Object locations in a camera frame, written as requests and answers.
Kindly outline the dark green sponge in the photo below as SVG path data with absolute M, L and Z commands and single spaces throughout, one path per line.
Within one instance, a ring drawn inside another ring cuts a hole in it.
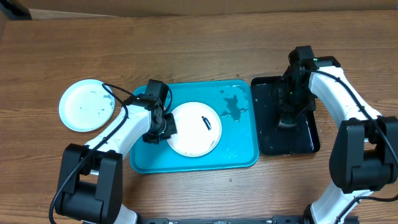
M 297 115 L 293 111 L 280 110 L 278 127 L 294 128 L 297 125 Z

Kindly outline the white plate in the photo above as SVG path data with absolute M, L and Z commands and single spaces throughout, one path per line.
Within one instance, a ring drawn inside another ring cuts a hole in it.
M 172 114 L 177 132 L 167 142 L 176 153 L 185 157 L 200 157 L 211 152 L 219 143 L 221 120 L 208 105 L 188 102 L 177 106 Z

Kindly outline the light blue plate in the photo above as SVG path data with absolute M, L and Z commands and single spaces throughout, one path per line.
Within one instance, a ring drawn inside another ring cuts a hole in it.
M 94 131 L 108 122 L 116 102 L 109 87 L 94 79 L 81 80 L 62 95 L 58 113 L 62 123 L 76 132 Z

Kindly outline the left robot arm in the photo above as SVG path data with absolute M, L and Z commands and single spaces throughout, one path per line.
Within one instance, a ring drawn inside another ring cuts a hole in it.
M 169 86 L 149 80 L 143 94 L 121 102 L 119 115 L 101 134 L 84 145 L 69 144 L 49 207 L 50 223 L 54 214 L 83 223 L 138 223 L 139 215 L 123 205 L 123 160 L 139 139 L 159 144 L 176 134 L 171 102 Z

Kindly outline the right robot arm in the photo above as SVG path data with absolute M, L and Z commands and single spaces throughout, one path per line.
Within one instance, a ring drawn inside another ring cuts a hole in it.
M 279 126 L 292 128 L 318 98 L 338 126 L 330 155 L 331 182 L 310 204 L 306 223 L 344 223 L 363 200 L 394 202 L 373 192 L 397 180 L 397 118 L 385 117 L 369 106 L 344 75 L 333 56 L 316 57 L 311 46 L 289 53 L 289 66 L 276 90 Z

